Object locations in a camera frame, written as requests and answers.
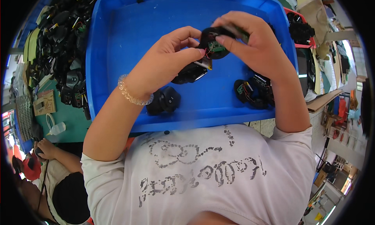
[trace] bracelet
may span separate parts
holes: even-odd
[[[125,87],[125,84],[124,84],[124,82],[123,82],[123,79],[124,79],[125,77],[127,77],[127,76],[128,76],[127,74],[125,74],[125,75],[121,75],[121,76],[119,77],[119,82],[118,82],[118,84],[117,84],[117,85],[119,86],[119,89],[121,90],[122,95],[124,95],[125,98],[128,99],[131,103],[136,104],[136,105],[149,105],[149,104],[151,104],[151,102],[152,102],[153,99],[154,99],[154,94],[151,94],[151,95],[150,95],[150,99],[149,99],[148,101],[142,101],[142,100],[140,100],[140,99],[137,99],[137,98],[132,97],[132,96],[129,94],[129,92],[127,91],[127,89],[126,89],[126,87]]]

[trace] white t-shirt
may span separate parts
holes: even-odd
[[[297,224],[315,174],[311,134],[275,127],[267,138],[235,124],[147,133],[111,162],[83,154],[91,217],[95,225],[186,225],[212,211],[238,224]]]

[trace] tiled floor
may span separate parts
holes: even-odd
[[[312,152],[321,156],[326,138],[323,136],[324,127],[320,124],[322,119],[322,110],[319,110],[315,114],[310,114],[310,123],[312,124]],[[265,119],[260,121],[251,121],[250,126],[259,131],[262,135],[271,137],[273,134],[273,128],[275,127],[275,119]],[[319,157],[315,156],[316,162],[319,161]]]

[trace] glue bottle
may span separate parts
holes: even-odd
[[[61,122],[59,124],[54,125],[50,130],[47,135],[58,135],[61,132],[66,130],[66,126],[64,122]]]

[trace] white wire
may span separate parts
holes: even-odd
[[[55,120],[53,119],[53,117],[52,117],[51,114],[49,114],[49,113],[46,114],[46,122],[47,122],[48,128],[51,130],[52,127],[51,127],[51,125],[49,124],[48,117],[51,119],[53,126],[55,125]]]

